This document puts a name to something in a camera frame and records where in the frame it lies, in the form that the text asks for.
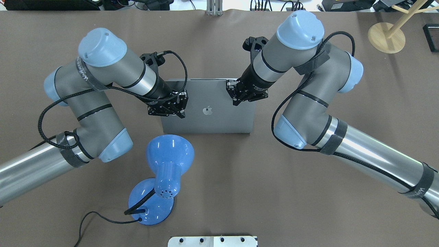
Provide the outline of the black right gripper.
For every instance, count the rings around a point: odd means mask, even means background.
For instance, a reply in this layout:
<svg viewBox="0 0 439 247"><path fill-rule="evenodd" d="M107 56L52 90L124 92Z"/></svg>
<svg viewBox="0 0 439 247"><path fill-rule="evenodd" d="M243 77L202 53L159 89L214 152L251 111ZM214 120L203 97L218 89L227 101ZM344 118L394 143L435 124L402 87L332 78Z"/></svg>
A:
<svg viewBox="0 0 439 247"><path fill-rule="evenodd" d="M226 91L233 100L233 105L238 106L244 101L257 101L268 97L269 82L260 78L250 64L243 75L226 83Z"/></svg>

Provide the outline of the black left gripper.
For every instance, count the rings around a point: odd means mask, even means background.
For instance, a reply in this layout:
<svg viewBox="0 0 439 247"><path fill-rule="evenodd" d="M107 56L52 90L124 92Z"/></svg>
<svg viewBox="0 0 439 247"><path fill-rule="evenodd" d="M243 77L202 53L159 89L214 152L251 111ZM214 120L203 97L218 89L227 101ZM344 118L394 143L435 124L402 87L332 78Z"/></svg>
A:
<svg viewBox="0 0 439 247"><path fill-rule="evenodd" d="M153 116L168 117L176 115L180 119L184 119L185 108L188 103L188 93L186 89L182 92L172 89L162 78L159 78L158 86L152 89L152 92L147 94L148 98L148 114Z"/></svg>

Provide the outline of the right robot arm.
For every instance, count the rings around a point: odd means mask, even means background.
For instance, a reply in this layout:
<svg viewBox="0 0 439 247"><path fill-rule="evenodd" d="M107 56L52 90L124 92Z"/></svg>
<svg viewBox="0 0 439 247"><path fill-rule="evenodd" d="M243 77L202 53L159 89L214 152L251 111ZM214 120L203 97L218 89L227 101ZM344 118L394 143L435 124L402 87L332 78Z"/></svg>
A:
<svg viewBox="0 0 439 247"><path fill-rule="evenodd" d="M226 90L237 106L268 97L271 87L288 70L303 76L276 109L271 120L273 136L286 147L303 152L336 156L364 174L387 183L423 211L438 218L438 171L417 161L327 113L337 93L346 93L363 75L363 65L352 52L329 42L343 31L324 38L320 20L306 10L293 11L272 38L248 37L243 49L250 52L250 65ZM275 122L277 113L286 108Z"/></svg>

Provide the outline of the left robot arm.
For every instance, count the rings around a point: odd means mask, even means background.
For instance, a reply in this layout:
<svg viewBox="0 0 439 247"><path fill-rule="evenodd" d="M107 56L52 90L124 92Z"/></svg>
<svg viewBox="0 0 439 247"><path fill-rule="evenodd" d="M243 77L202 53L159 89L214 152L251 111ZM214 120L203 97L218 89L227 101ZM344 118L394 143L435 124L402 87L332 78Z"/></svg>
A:
<svg viewBox="0 0 439 247"><path fill-rule="evenodd" d="M79 168L94 158L112 161L132 147L105 91L133 95L147 105L149 115L185 117L185 85L172 89L159 75L170 50L137 56L106 28L91 30L78 46L75 61L55 69L44 81L53 103L39 116L37 128L43 141L28 152L1 165L1 205ZM79 127L47 137L42 123L55 105L68 106Z"/></svg>

